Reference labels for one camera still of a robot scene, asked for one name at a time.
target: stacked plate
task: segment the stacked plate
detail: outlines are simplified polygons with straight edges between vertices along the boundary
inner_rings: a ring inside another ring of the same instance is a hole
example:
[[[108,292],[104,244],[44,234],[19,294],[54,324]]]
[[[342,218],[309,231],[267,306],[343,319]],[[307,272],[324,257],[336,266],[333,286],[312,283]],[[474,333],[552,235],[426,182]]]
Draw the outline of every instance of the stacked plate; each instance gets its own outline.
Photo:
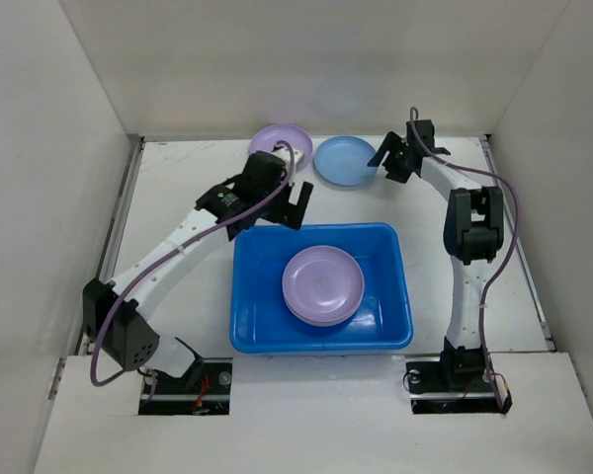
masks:
[[[334,326],[360,307],[365,278],[348,253],[327,245],[305,249],[288,263],[282,278],[290,311],[312,326]]]

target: white table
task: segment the white table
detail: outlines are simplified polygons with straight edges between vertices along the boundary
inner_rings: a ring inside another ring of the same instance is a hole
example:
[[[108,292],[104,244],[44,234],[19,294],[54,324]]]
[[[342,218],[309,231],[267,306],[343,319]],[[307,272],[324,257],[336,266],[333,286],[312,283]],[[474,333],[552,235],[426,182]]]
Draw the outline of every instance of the white table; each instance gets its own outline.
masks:
[[[378,147],[382,137],[364,137]],[[323,138],[314,140],[318,145]],[[119,271],[140,260],[173,230],[196,199],[211,186],[239,173],[247,140],[147,143],[135,184]],[[477,138],[443,138],[438,146],[458,164],[487,170]],[[452,304],[452,267],[442,242],[446,202],[430,185],[412,177],[406,185],[384,178],[384,169],[367,187],[340,189],[316,175],[312,166],[296,182],[314,183],[305,222],[382,221],[399,236],[415,336],[405,354],[435,354],[444,343]],[[481,177],[481,183],[491,181]],[[511,233],[506,225],[507,249]],[[228,339],[232,243],[212,254],[162,302],[150,323],[182,338],[203,356],[234,356]],[[490,290],[487,341],[493,352],[547,351],[537,305],[518,258],[513,258]]]
[[[370,141],[378,145],[379,139]],[[438,140],[485,168],[479,141]],[[178,224],[195,199],[239,172],[245,141],[150,143],[131,202],[118,268]],[[378,176],[363,189],[315,184],[307,222],[384,221],[399,234],[415,339],[403,353],[437,353],[450,318],[452,275],[442,245],[446,204],[418,179]],[[403,355],[238,355],[228,342],[232,245],[214,253],[152,320],[204,356],[235,356],[230,415],[139,417],[141,379],[90,385],[85,356],[70,357],[36,474],[567,473],[593,474],[593,421],[567,355],[547,352],[523,269],[513,262],[491,291],[488,342],[514,407],[499,415],[412,415]],[[104,355],[100,376],[118,368]]]

